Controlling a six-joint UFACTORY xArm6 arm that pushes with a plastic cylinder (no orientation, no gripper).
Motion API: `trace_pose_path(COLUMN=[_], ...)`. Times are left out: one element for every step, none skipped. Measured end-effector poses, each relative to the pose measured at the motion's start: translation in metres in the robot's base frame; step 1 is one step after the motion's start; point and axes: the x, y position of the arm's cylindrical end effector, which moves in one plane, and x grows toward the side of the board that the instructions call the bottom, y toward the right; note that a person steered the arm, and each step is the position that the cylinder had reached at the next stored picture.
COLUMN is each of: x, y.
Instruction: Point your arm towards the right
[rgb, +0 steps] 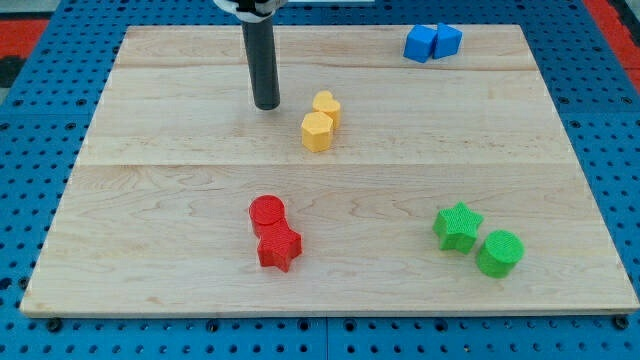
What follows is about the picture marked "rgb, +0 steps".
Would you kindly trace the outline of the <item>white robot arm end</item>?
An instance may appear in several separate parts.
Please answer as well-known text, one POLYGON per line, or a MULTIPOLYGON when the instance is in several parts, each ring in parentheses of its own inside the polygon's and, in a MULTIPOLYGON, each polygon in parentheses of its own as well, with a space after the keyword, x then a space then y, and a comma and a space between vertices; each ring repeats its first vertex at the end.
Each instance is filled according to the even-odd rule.
POLYGON ((288 0, 213 0, 220 10, 241 22, 260 23, 271 18, 288 0))

